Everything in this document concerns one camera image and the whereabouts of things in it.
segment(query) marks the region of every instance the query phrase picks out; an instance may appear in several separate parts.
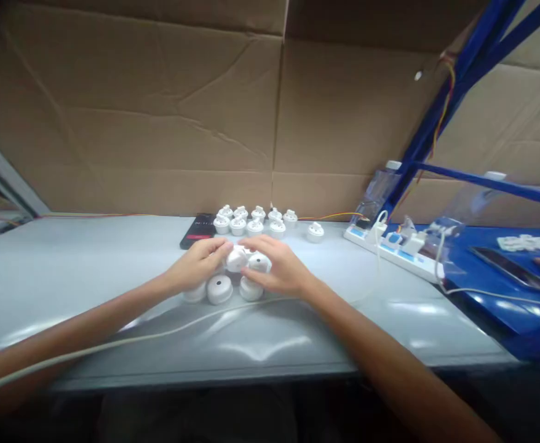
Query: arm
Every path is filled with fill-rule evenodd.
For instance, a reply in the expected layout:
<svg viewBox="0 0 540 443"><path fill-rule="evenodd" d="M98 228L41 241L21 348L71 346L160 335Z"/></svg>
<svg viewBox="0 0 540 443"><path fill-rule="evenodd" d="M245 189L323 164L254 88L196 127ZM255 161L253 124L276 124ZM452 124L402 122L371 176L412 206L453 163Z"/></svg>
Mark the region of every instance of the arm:
<svg viewBox="0 0 540 443"><path fill-rule="evenodd" d="M264 288L308 302L332 328L395 414L424 441L496 442L497 435L389 334L314 277L290 248L267 236L243 240L272 261L268 274L242 269Z"/></svg>
<svg viewBox="0 0 540 443"><path fill-rule="evenodd" d="M166 272L106 303L0 351L0 377L37 362L89 348L139 315L209 278L233 245L224 238L196 242ZM10 412L69 363L32 373L0 388L0 414Z"/></svg>

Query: small white part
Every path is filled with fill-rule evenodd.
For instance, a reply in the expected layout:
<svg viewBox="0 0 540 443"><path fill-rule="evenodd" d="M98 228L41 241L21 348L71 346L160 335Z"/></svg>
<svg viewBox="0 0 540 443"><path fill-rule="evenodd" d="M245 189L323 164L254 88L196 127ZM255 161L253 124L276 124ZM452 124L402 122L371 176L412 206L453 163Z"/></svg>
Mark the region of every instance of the small white part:
<svg viewBox="0 0 540 443"><path fill-rule="evenodd" d="M270 260L264 254L256 252L247 260L247 267L254 271L267 273L270 267Z"/></svg>
<svg viewBox="0 0 540 443"><path fill-rule="evenodd" d="M241 245L235 245L226 260L226 267L229 272L241 272L241 268L247 265L247 254Z"/></svg>
<svg viewBox="0 0 540 443"><path fill-rule="evenodd" d="M295 211L293 211L292 209L287 209L284 217L282 217L282 221L284 222L284 225L287 227L287 229L295 229L296 221L298 219L299 218L296 216Z"/></svg>
<svg viewBox="0 0 540 443"><path fill-rule="evenodd" d="M418 232L417 234L412 233L411 237L407 239L407 241L405 242L403 246L401 246L401 251L414 257L420 251L420 249L424 247L425 243L426 243L425 231Z"/></svg>
<svg viewBox="0 0 540 443"><path fill-rule="evenodd" d="M401 168L401 165L402 165L402 163L398 162L397 160L389 160L387 162L387 164L385 165L385 167L387 169L397 170L397 169Z"/></svg>
<svg viewBox="0 0 540 443"><path fill-rule="evenodd" d="M219 214L224 215L227 218L233 217L233 211L231 210L231 206L223 206L221 209L219 209Z"/></svg>
<svg viewBox="0 0 540 443"><path fill-rule="evenodd" d="M270 223L270 237L280 240L284 237L284 231L287 230L285 223L282 220L273 220Z"/></svg>
<svg viewBox="0 0 540 443"><path fill-rule="evenodd" d="M264 294L264 288L244 276L239 283L239 293L245 301L257 301Z"/></svg>
<svg viewBox="0 0 540 443"><path fill-rule="evenodd" d="M282 214L276 208L272 208L270 213L268 213L268 220L282 220Z"/></svg>
<svg viewBox="0 0 540 443"><path fill-rule="evenodd" d="M262 231L264 230L264 225L262 224L260 220L261 220L260 218L256 217L247 224L246 229L247 229L247 235L249 237L255 237L256 235L260 235Z"/></svg>
<svg viewBox="0 0 540 443"><path fill-rule="evenodd" d="M233 285L227 276L214 276L207 283L208 300L213 305L220 305L231 298Z"/></svg>
<svg viewBox="0 0 540 443"><path fill-rule="evenodd" d="M237 206L237 209L233 211L233 217L242 215L244 220L247 220L249 213L246 211L245 206Z"/></svg>
<svg viewBox="0 0 540 443"><path fill-rule="evenodd" d="M266 217L266 212L264 212L264 208L262 206L256 206L256 209L252 211L252 218L259 218L260 220L264 220Z"/></svg>
<svg viewBox="0 0 540 443"><path fill-rule="evenodd" d="M236 217L229 222L231 228L231 234L235 237L241 237L245 234L245 217L242 214L236 215Z"/></svg>
<svg viewBox="0 0 540 443"><path fill-rule="evenodd" d="M199 303L207 296L207 283L204 281L192 290L184 291L186 303Z"/></svg>
<svg viewBox="0 0 540 443"><path fill-rule="evenodd" d="M229 233L229 218L222 214L217 214L216 219L213 221L215 225L216 233L223 235Z"/></svg>
<svg viewBox="0 0 540 443"><path fill-rule="evenodd" d="M314 221L307 229L307 240L312 243L319 243L324 237L325 231L319 223Z"/></svg>

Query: white table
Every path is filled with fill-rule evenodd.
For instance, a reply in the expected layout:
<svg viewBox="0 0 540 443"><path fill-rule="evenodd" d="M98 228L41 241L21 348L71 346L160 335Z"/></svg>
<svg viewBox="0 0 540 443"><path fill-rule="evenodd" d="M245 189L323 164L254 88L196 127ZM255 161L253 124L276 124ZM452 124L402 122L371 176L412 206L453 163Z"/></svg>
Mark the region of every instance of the white table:
<svg viewBox="0 0 540 443"><path fill-rule="evenodd" d="M97 306L167 269L193 218L45 218L0 235L0 349ZM309 269L387 330L425 364L511 363L433 286L342 238L324 223L320 244L306 224L287 233ZM174 297L116 338L163 332L227 306L187 305ZM180 333L103 351L62 376L55 389L213 383L258 377L352 372L354 364L316 314L299 301L221 314Z"/></svg>

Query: smartphone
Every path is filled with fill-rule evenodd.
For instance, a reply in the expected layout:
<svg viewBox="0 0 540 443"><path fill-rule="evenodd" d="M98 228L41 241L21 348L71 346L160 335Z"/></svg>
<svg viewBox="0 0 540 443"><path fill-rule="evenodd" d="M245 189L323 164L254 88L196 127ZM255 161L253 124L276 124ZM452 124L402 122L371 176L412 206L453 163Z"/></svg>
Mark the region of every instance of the smartphone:
<svg viewBox="0 0 540 443"><path fill-rule="evenodd" d="M485 247L471 247L471 252L483 261L509 275L523 286L540 290L540 277L504 257L498 251Z"/></svg>
<svg viewBox="0 0 540 443"><path fill-rule="evenodd" d="M202 239L212 238L215 235L214 214L197 214L188 228L186 235L180 242L182 249L190 249L194 242Z"/></svg>

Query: power strip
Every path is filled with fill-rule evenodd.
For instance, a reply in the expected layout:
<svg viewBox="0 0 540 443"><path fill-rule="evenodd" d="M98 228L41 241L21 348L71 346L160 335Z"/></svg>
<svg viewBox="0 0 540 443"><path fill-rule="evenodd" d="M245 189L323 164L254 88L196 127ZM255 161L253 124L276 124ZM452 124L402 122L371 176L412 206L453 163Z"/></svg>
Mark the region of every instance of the power strip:
<svg viewBox="0 0 540 443"><path fill-rule="evenodd" d="M344 232L344 238L375 254L377 248L379 248L381 258L406 269L412 274L416 274L418 277L421 277L430 283L437 284L439 281L438 279L444 279L444 266L441 263L436 264L435 260L426 257L425 255L416 254L412 256L399 249L393 249L383 245L383 238L381 236L378 236L379 245L377 245L372 230L364 231L351 225L348 226L348 229ZM438 279L434 272L434 266L436 265L438 265Z"/></svg>

